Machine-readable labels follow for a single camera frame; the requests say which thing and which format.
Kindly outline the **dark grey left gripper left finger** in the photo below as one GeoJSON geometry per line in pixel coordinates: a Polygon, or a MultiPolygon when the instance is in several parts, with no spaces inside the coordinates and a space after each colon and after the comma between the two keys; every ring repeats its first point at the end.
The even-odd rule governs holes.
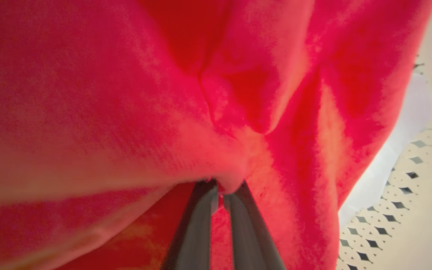
{"type": "Polygon", "coordinates": [[[160,270],[210,270],[211,219],[217,208],[217,181],[197,182],[160,270]]]}

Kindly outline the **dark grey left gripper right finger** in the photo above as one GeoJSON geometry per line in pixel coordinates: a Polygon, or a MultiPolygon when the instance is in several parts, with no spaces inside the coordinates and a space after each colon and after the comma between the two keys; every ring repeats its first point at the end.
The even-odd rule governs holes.
{"type": "Polygon", "coordinates": [[[234,270],[287,270],[246,181],[223,196],[230,216],[234,270]]]}

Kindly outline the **red garment with black logo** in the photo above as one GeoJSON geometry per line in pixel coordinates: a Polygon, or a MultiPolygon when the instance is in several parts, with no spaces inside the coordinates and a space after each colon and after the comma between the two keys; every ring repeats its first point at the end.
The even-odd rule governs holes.
{"type": "Polygon", "coordinates": [[[0,0],[0,270],[159,270],[249,188],[287,270],[393,130],[432,0],[0,0]]]}

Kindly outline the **white perforated laundry basket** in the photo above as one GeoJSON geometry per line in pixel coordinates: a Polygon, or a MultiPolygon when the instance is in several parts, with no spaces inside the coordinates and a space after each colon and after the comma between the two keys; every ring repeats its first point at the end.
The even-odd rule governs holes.
{"type": "MultiPolygon", "coordinates": [[[[432,99],[432,19],[414,72],[432,99]]],[[[432,119],[403,150],[379,202],[340,231],[336,270],[432,270],[432,119]]]]}

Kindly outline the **white garment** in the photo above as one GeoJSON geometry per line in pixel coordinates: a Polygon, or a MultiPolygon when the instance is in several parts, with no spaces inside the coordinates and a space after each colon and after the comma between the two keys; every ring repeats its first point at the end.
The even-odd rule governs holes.
{"type": "Polygon", "coordinates": [[[395,127],[338,212],[341,231],[358,211],[379,202],[391,169],[410,140],[415,138],[431,119],[432,99],[427,80],[424,75],[414,72],[406,88],[395,127]]]}

